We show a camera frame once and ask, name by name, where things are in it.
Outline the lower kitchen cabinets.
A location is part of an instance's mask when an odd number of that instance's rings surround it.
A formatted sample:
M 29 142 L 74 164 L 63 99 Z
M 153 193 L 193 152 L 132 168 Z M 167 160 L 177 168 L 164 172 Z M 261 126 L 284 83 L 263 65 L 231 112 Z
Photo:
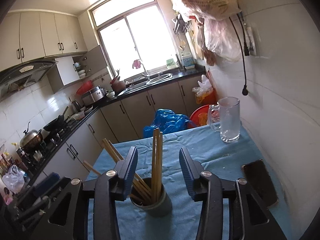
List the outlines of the lower kitchen cabinets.
M 144 127 L 152 123 L 159 109 L 191 116 L 198 107 L 192 89 L 200 79 L 200 74 L 178 77 L 121 93 L 114 100 L 101 100 L 82 120 L 65 123 L 60 130 L 49 133 L 31 182 L 39 182 L 51 172 L 85 178 L 88 169 L 82 162 L 95 163 L 104 138 L 112 143 L 142 139 Z

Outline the kitchen cabinets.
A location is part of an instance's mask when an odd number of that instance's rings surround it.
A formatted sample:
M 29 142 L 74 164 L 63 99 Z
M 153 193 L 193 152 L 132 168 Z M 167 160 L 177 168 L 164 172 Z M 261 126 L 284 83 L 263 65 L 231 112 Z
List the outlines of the kitchen cabinets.
M 59 13 L 7 14 L 1 23 L 1 71 L 35 60 L 55 60 L 45 74 L 60 89 L 106 68 L 100 46 L 88 50 L 78 19 Z
M 114 100 L 101 100 L 82 120 L 65 123 L 60 130 L 49 133 L 31 182 L 39 182 L 51 172 L 85 178 L 88 169 L 82 162 L 95 163 L 104 138 L 112 143 L 142 139 L 144 127 L 152 123 L 159 109 L 191 116 L 198 107 L 192 89 L 200 79 L 200 74 L 178 77 L 121 93 Z

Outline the kitchen faucet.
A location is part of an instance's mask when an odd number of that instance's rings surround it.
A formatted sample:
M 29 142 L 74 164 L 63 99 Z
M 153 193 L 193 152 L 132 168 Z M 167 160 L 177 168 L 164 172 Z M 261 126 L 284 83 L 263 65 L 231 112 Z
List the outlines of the kitchen faucet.
M 144 73 L 142 74 L 144 77 L 146 77 L 148 80 L 150 80 L 150 75 L 148 74 L 148 71 L 146 70 L 146 68 L 144 67 L 144 64 L 142 63 L 142 61 L 140 59 L 136 59 L 133 64 L 132 64 L 132 68 L 133 69 L 139 69 L 139 68 L 143 68 Z

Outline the upper kitchen cabinets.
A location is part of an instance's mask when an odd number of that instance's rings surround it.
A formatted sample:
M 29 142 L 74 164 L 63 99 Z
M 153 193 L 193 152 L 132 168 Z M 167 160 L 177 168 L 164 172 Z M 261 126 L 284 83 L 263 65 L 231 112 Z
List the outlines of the upper kitchen cabinets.
M 78 19 L 59 13 L 7 14 L 1 23 L 1 71 L 35 60 L 55 60 L 45 74 L 60 89 L 106 68 L 100 46 L 88 50 Z

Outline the dark green utensil cup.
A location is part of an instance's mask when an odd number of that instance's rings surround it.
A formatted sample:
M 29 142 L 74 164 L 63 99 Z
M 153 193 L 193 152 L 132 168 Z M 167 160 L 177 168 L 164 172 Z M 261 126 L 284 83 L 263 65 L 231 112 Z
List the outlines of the dark green utensil cup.
M 152 178 L 135 178 L 130 200 L 134 206 L 152 217 L 165 217 L 172 212 L 172 202 L 164 185 L 155 186 Z

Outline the red plastic basin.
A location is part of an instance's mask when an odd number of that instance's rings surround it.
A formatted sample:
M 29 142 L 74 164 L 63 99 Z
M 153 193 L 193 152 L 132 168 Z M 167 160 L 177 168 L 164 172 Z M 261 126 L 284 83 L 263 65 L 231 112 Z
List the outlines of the red plastic basin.
M 188 128 L 201 127 L 208 124 L 208 109 L 210 105 L 204 105 L 195 110 L 189 118 Z

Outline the blue plastic bag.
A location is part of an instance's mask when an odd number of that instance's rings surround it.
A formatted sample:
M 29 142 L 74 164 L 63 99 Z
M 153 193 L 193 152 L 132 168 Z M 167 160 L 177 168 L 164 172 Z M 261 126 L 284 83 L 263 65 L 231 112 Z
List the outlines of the blue plastic bag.
M 143 138 L 153 136 L 153 130 L 159 128 L 163 134 L 169 134 L 194 128 L 195 123 L 184 114 L 176 114 L 170 109 L 158 109 L 150 126 L 143 128 Z

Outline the clear glass beer mug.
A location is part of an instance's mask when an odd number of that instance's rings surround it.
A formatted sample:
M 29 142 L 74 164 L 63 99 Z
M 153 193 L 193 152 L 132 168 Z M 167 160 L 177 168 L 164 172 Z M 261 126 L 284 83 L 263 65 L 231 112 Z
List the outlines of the clear glass beer mug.
M 209 105 L 207 123 L 211 129 L 220 132 L 223 142 L 235 142 L 240 137 L 240 100 L 229 96 L 217 104 Z

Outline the black smartphone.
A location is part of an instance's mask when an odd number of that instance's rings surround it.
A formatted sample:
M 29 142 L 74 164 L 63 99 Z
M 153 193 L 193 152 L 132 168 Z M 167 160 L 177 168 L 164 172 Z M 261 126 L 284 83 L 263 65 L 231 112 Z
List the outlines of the black smartphone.
M 241 167 L 245 178 L 255 189 L 267 207 L 276 205 L 278 196 L 272 179 L 262 159 L 258 159 Z

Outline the steel kettle pot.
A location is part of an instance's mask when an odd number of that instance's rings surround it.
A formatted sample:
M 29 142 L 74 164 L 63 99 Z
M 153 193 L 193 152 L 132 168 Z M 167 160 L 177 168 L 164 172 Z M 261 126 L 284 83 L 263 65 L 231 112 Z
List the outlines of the steel kettle pot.
M 24 136 L 20 140 L 20 147 L 24 152 L 29 152 L 32 149 L 36 149 L 43 142 L 42 129 L 29 129 L 28 122 L 27 129 L 23 131 Z

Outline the orange trash bin with bag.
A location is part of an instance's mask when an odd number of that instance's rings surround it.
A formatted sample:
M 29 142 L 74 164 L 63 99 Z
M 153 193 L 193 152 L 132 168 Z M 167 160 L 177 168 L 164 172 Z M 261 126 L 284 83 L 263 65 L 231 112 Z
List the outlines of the orange trash bin with bag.
M 205 75 L 201 75 L 201 80 L 197 81 L 197 87 L 192 88 L 195 94 L 195 101 L 198 105 L 213 105 L 217 103 L 216 89 Z

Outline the black wok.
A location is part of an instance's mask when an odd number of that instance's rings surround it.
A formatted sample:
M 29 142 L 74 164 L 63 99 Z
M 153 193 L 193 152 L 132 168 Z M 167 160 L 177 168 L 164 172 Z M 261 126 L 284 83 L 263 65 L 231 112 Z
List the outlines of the black wok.
M 67 106 L 62 114 L 60 114 L 57 118 L 55 118 L 54 120 L 52 120 L 51 122 L 46 124 L 46 126 L 44 126 L 43 129 L 47 132 L 52 132 L 53 130 L 56 130 L 60 126 L 62 126 L 62 124 L 65 120 L 64 114 L 67 112 L 68 109 L 69 109 L 69 107 Z

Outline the red colander bowl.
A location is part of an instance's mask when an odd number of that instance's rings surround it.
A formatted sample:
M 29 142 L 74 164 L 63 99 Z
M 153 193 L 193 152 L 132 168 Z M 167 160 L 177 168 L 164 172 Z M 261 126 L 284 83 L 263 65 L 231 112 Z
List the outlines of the red colander bowl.
M 76 91 L 78 95 L 85 94 L 93 88 L 93 82 L 91 80 L 86 81 L 83 85 Z

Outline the window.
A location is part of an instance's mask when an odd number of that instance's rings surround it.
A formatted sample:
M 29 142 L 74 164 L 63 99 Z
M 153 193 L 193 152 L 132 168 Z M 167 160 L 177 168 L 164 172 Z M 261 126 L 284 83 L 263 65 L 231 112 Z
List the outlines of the window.
M 90 11 L 100 45 L 114 76 L 132 80 L 176 66 L 178 52 L 158 0 L 105 0 Z

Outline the range hood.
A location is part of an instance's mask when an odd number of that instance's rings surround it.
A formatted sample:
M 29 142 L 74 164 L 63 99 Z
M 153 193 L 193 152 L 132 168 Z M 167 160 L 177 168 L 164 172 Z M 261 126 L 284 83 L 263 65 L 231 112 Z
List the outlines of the range hood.
M 35 60 L 1 71 L 1 101 L 40 81 L 55 60 Z

